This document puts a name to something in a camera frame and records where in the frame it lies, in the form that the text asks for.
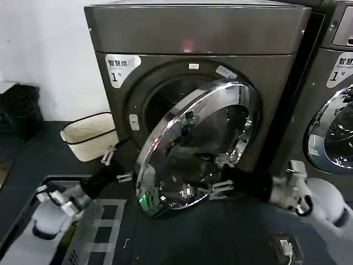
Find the washing machine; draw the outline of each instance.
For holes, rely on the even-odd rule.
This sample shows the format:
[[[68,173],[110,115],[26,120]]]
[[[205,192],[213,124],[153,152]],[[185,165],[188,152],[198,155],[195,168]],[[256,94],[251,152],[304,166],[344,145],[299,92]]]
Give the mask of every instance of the washing machine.
[[[309,177],[335,185],[353,200],[353,2],[316,7],[325,15],[312,62],[294,101],[269,171],[283,176],[290,159],[302,160]]]
[[[258,102],[259,115],[239,161],[251,171],[310,12],[264,0],[118,1],[85,7],[118,137],[131,142],[125,155],[136,161],[173,106],[199,87],[227,79],[251,87],[258,98],[249,99]],[[203,139],[228,137],[228,124],[233,132],[241,128],[247,112],[246,107],[220,111],[204,128]]]

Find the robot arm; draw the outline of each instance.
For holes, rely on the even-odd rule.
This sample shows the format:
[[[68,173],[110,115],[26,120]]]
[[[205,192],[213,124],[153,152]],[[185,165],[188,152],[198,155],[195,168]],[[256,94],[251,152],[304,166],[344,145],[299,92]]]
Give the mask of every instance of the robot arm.
[[[344,204],[340,192],[323,180],[310,179],[307,182],[305,166],[301,161],[291,161],[286,178],[277,178],[270,174],[254,175],[229,165],[223,165],[222,178],[223,182],[212,187],[197,188],[209,193],[210,199],[222,199],[223,192],[230,190],[246,192],[262,202],[295,211],[299,216],[312,215],[326,227],[336,229],[337,235],[346,234],[342,232],[342,227],[353,226],[352,210]],[[71,223],[79,218],[82,210],[98,197],[101,190],[111,182],[130,180],[132,174],[124,174],[122,168],[112,161],[105,164],[97,174],[64,193],[50,193],[46,191],[46,187],[40,187],[37,197],[41,204],[23,234],[0,261],[0,265],[21,264],[23,260],[29,264],[50,264]],[[344,213],[346,216],[348,214],[348,218],[343,220]],[[337,222],[341,222],[339,228],[336,226]]]

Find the power outlet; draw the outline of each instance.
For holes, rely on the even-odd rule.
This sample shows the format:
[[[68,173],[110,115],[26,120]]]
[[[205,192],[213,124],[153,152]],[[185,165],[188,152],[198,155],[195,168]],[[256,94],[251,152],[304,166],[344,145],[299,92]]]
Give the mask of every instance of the power outlet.
[[[299,244],[296,238],[291,234],[279,233],[271,235],[272,245],[277,255],[277,259],[280,264],[288,264],[289,257],[285,255],[281,240],[287,240],[293,247],[293,256],[292,256],[292,265],[300,265],[303,263],[304,256],[302,251],[300,250]]]

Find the white wall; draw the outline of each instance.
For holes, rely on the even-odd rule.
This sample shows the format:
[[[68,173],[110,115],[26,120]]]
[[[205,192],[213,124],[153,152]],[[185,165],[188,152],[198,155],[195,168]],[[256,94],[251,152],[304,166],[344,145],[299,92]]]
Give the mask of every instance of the white wall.
[[[107,0],[0,0],[0,75],[35,83],[46,120],[109,110],[83,7]]]

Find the wire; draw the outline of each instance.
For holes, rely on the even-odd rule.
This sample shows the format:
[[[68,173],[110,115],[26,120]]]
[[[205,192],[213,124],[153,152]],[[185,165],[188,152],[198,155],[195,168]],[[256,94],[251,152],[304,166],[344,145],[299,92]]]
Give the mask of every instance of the wire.
[[[289,262],[288,262],[288,265],[291,265],[292,263],[292,255],[288,256],[289,257]]]

